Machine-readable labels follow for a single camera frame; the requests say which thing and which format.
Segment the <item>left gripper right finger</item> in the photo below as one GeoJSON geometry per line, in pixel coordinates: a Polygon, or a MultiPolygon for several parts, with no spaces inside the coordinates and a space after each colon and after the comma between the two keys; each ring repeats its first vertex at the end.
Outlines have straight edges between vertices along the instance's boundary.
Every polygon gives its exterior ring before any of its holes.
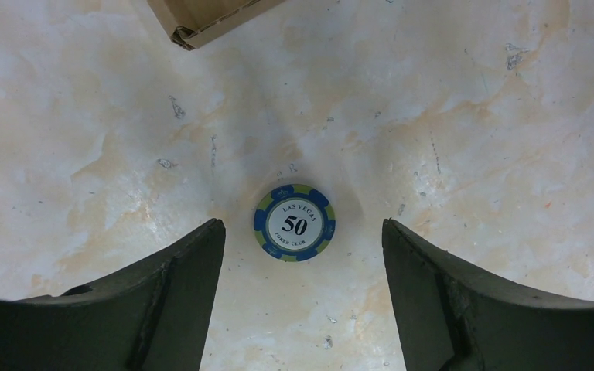
{"type": "Polygon", "coordinates": [[[396,220],[382,248],[409,370],[594,370],[594,301],[493,274],[396,220]]]}

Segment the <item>brown cardboard box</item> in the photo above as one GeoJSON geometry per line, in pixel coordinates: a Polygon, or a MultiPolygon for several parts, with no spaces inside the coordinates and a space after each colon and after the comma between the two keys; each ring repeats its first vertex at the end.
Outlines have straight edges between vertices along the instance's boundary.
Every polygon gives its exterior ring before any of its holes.
{"type": "Polygon", "coordinates": [[[205,46],[282,0],[148,0],[150,9],[177,46],[205,46]]]}

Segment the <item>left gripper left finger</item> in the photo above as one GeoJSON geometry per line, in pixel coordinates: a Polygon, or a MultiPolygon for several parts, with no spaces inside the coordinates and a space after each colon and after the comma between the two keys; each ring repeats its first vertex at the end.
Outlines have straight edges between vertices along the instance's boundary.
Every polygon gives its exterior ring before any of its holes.
{"type": "Polygon", "coordinates": [[[59,296],[0,300],[0,370],[197,370],[224,258],[212,219],[59,296]]]}

